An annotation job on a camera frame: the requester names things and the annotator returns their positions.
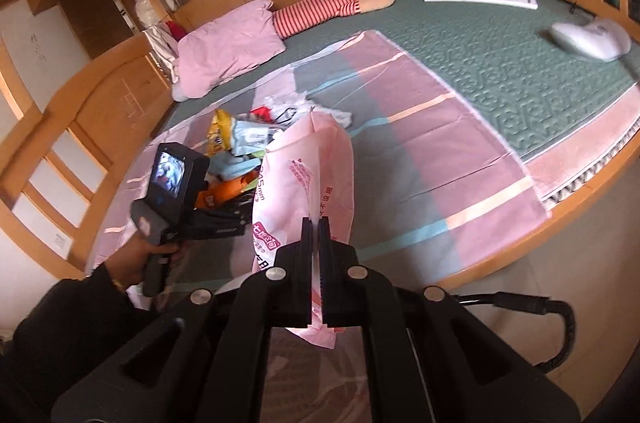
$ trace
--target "tile floor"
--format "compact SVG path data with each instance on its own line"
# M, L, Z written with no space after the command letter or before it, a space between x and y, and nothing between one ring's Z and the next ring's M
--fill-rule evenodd
M640 161L583 216L523 259L455 290L511 291L569 302L577 339L569 360L549 376L585 417L603 398L640 339ZM554 315L536 317L492 307L473 312L531 363L562 342Z

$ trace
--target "red and white striped clothing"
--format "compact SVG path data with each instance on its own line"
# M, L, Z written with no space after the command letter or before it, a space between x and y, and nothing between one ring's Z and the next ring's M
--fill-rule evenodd
M273 25L282 39L317 26L334 17L360 12L355 0L303 0L273 13Z

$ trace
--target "yellow snack bag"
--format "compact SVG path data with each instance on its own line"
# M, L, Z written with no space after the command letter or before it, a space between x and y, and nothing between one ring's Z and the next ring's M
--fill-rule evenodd
M231 115L221 108L216 109L207 133L207 156L231 150Z

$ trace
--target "device screen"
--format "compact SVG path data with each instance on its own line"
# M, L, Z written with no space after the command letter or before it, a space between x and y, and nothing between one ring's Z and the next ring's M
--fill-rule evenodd
M183 175L184 161L180 161L168 152L162 152L152 181L175 198L178 197Z

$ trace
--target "black sleeve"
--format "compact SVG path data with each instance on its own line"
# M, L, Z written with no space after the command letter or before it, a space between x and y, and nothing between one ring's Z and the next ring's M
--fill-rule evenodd
M50 289L15 330L4 365L49 415L63 392L153 317L133 307L102 264L84 280L65 279Z

